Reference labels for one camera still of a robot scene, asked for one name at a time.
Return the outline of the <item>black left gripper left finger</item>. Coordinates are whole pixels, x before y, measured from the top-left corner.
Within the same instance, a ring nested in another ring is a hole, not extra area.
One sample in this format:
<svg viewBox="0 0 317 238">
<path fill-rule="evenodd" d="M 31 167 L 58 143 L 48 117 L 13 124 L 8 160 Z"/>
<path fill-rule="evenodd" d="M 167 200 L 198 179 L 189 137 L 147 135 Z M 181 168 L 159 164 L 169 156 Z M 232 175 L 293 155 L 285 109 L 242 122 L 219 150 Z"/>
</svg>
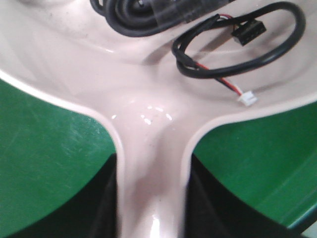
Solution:
<svg viewBox="0 0 317 238">
<path fill-rule="evenodd" d="M 115 238 L 117 236 L 116 154 L 70 200 L 16 232 L 16 238 Z"/>
</svg>

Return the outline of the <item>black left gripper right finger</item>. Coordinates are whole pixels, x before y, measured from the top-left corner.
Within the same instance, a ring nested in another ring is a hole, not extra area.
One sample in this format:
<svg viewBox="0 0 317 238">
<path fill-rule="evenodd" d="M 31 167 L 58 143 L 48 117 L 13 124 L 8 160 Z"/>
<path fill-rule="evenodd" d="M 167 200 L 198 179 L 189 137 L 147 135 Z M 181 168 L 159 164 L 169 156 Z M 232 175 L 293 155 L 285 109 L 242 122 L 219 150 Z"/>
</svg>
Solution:
<svg viewBox="0 0 317 238">
<path fill-rule="evenodd" d="M 193 155 L 186 197 L 187 238 L 300 238 L 301 233 L 249 206 Z"/>
</svg>

